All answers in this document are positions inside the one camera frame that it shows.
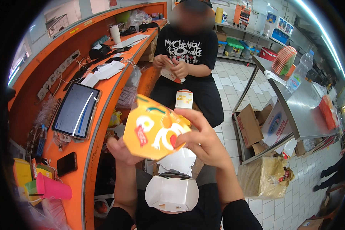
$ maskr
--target red cooler box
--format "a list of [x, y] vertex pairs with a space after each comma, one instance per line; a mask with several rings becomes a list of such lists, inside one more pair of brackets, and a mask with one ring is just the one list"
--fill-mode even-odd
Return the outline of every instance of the red cooler box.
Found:
[[269, 61], [273, 61], [277, 57], [277, 53], [269, 48], [262, 47], [259, 56]]

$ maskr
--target receipt printer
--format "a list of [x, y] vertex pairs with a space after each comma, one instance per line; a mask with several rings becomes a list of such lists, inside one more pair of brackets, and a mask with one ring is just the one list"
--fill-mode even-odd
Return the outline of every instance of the receipt printer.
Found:
[[89, 58], [91, 58], [92, 60], [97, 58], [103, 58], [110, 51], [111, 49], [108, 45], [97, 44], [89, 51]]

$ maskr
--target power strip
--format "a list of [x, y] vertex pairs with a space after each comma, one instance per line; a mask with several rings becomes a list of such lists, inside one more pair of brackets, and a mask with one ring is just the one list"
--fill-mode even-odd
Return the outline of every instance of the power strip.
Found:
[[60, 64], [59, 68], [54, 71], [54, 74], [52, 74], [48, 78], [48, 80], [43, 84], [40, 91], [38, 91], [37, 93], [37, 97], [40, 99], [40, 101], [45, 98], [46, 93], [49, 91], [49, 89], [51, 89], [51, 86], [55, 83], [59, 76], [61, 76], [61, 74], [64, 73], [64, 71], [70, 66], [70, 64], [74, 62], [74, 59], [72, 57], [76, 54], [80, 56], [80, 53], [81, 52], [79, 50], [76, 50], [74, 53], [72, 53], [67, 59], [65, 59], [63, 63]]

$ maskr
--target orange paper box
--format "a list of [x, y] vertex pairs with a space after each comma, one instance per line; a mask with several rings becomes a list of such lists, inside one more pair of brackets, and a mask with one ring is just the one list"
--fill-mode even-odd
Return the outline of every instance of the orange paper box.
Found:
[[134, 156], [159, 160], [180, 150], [174, 148], [180, 134], [191, 129], [171, 109], [137, 95], [138, 107], [131, 110], [124, 131], [124, 142]]

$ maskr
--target black t-shirt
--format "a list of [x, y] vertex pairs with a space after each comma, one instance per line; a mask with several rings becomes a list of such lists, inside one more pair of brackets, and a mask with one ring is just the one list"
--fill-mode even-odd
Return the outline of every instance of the black t-shirt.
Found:
[[[228, 204], [221, 213], [217, 184], [199, 187], [197, 205], [190, 212], [165, 214], [149, 207], [144, 200], [144, 191], [138, 190], [136, 226], [138, 230], [219, 230], [221, 217], [225, 230], [261, 230], [262, 226], [254, 217], [245, 200]], [[130, 215], [122, 208], [111, 208], [105, 222], [97, 230], [130, 230], [133, 225]]]
[[[213, 30], [204, 31], [194, 36], [181, 35], [170, 24], [166, 25], [159, 33], [154, 55], [167, 55], [170, 59], [176, 58], [194, 65], [215, 67], [218, 52], [217, 35]], [[212, 74], [205, 77], [188, 75], [186, 79], [212, 81]]]

